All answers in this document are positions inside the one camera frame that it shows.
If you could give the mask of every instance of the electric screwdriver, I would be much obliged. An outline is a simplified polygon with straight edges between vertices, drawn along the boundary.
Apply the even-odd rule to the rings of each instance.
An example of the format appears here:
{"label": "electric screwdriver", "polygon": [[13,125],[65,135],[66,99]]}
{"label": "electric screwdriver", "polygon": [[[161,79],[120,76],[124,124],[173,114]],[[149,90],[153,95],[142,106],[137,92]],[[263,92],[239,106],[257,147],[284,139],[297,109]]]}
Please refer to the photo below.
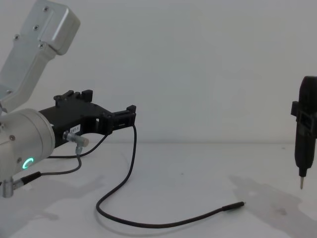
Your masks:
{"label": "electric screwdriver", "polygon": [[307,169],[313,165],[317,136],[317,77],[304,77],[298,102],[293,102],[291,115],[296,116],[295,162],[303,189]]}

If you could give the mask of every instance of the white wall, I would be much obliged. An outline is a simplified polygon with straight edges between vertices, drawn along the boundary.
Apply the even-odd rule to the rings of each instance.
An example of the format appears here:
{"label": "white wall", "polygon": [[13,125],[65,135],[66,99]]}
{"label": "white wall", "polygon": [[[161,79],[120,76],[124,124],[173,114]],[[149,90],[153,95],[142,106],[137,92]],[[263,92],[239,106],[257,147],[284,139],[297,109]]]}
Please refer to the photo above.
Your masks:
{"label": "white wall", "polygon": [[[34,2],[0,1],[0,65]],[[291,103],[302,78],[317,75],[317,1],[58,2],[82,25],[24,107],[93,89],[111,111],[137,105],[141,141],[293,141]]]}

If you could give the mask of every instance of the white table surface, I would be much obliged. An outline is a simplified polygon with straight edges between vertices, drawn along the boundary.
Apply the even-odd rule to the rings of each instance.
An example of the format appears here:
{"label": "white table surface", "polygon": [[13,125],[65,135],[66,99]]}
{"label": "white table surface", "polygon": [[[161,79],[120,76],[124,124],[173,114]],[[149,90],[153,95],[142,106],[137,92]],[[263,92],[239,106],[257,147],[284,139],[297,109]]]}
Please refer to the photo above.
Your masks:
{"label": "white table surface", "polygon": [[[55,155],[73,154],[68,144]],[[149,230],[96,214],[126,176],[132,144],[102,144],[69,175],[42,177],[0,199],[1,238],[316,238],[317,165],[299,189],[292,144],[138,144],[129,182],[103,205],[136,222],[169,223],[229,203],[246,206],[178,228]],[[16,178],[62,171],[76,159],[46,159]]]}

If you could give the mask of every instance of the white label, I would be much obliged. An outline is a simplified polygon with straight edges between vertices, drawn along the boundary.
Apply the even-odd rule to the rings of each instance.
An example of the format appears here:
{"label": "white label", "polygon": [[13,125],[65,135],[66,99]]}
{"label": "white label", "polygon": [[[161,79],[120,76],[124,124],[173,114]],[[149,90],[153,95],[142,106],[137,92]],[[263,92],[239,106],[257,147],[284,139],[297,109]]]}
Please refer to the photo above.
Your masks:
{"label": "white label", "polygon": [[77,125],[77,126],[72,127],[72,128],[69,130],[69,132],[70,132],[70,133],[73,133],[73,134],[80,132],[80,124]]}

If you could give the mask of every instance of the black cable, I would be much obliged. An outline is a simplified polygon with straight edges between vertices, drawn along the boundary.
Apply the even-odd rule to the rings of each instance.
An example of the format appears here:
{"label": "black cable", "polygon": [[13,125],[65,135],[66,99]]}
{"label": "black cable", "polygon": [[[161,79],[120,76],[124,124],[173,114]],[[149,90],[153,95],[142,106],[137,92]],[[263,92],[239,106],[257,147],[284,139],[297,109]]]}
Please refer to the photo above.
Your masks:
{"label": "black cable", "polygon": [[191,219],[187,219],[184,221],[180,221],[180,222],[174,222],[174,223],[167,223],[167,224],[146,224],[146,223],[137,223],[137,222],[132,222],[132,221],[128,221],[125,219],[121,219],[118,217],[115,217],[109,213],[106,213],[105,211],[103,211],[100,208],[100,205],[111,195],[113,195],[116,191],[118,191],[129,179],[132,170],[133,170],[133,165],[134,165],[134,160],[135,160],[135,153],[136,153],[136,145],[137,145],[137,130],[136,127],[133,126],[133,130],[134,130],[134,144],[133,144],[133,154],[132,154],[132,160],[131,160],[131,165],[130,165],[130,169],[128,172],[128,175],[125,177],[125,179],[118,185],[116,186],[113,190],[111,190],[110,192],[108,192],[105,196],[103,196],[97,203],[96,203],[96,209],[97,211],[104,217],[113,220],[115,222],[119,222],[125,225],[129,225],[129,226],[133,226],[133,227],[140,227],[140,228],[151,228],[151,229],[162,229],[162,228],[171,228],[171,227],[178,227],[181,225],[185,225],[188,223],[192,223],[195,221],[199,221],[201,219],[210,217],[214,214],[217,214],[219,212],[223,212],[223,211],[227,211],[227,210],[231,210],[231,209],[236,209],[239,207],[244,206],[244,202],[238,202],[238,203],[234,203],[234,204],[230,204],[227,206],[224,206],[222,208],[216,209],[214,211],[208,212],[206,214],[203,214],[201,216],[197,216]]}
{"label": "black cable", "polygon": [[65,175],[65,174],[70,174],[72,172],[75,172],[77,170],[79,170],[82,166],[82,162],[81,162],[81,155],[76,155],[77,160],[78,160],[78,166],[72,170],[67,170],[67,171],[63,171],[63,172],[49,172],[49,173],[41,173],[42,176],[47,176],[47,175]]}
{"label": "black cable", "polygon": [[[108,135],[105,135],[98,143],[95,145],[90,151],[87,151],[84,154],[81,154],[80,157],[84,157],[86,155],[89,155],[91,152],[97,149],[98,146],[100,146],[101,143],[107,138]],[[48,156],[49,159],[74,159],[76,158],[76,155],[65,155],[65,156]]]}

